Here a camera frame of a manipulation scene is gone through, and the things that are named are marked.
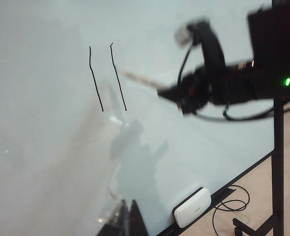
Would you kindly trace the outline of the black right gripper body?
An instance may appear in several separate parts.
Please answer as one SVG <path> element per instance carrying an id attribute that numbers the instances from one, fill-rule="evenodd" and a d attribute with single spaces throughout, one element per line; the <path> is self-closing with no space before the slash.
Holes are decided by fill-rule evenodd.
<path id="1" fill-rule="evenodd" d="M 201 66 L 185 76 L 183 69 L 178 74 L 178 85 L 183 95 L 180 96 L 178 107 L 184 115 L 196 114 L 208 102 L 214 105 L 224 105 L 224 86 L 220 78 L 224 75 L 224 68 L 210 68 Z"/>

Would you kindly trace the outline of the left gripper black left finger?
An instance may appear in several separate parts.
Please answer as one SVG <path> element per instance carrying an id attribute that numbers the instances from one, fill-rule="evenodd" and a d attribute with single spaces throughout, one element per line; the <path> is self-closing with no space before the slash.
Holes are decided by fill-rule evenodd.
<path id="1" fill-rule="evenodd" d="M 110 217 L 98 232 L 99 236 L 124 236 L 128 228 L 128 207 L 125 200 L 120 200 Z"/>

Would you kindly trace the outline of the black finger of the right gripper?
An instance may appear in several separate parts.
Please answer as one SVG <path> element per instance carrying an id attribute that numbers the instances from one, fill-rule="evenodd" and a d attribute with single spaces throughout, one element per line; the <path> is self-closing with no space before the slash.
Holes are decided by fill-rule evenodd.
<path id="1" fill-rule="evenodd" d="M 187 94 L 187 86 L 185 84 L 174 84 L 157 90 L 159 96 L 184 96 Z"/>
<path id="2" fill-rule="evenodd" d="M 162 94 L 161 97 L 164 98 L 164 99 L 167 99 L 170 102 L 175 103 L 177 108 L 179 110 L 182 110 L 183 96 L 176 96 L 174 94 Z"/>

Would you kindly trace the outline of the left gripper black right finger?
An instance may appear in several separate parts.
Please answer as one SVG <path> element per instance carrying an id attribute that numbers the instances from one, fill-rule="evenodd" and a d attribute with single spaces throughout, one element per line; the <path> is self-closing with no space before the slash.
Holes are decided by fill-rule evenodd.
<path id="1" fill-rule="evenodd" d="M 130 235 L 149 236 L 136 200 L 132 200 L 130 208 Z"/>

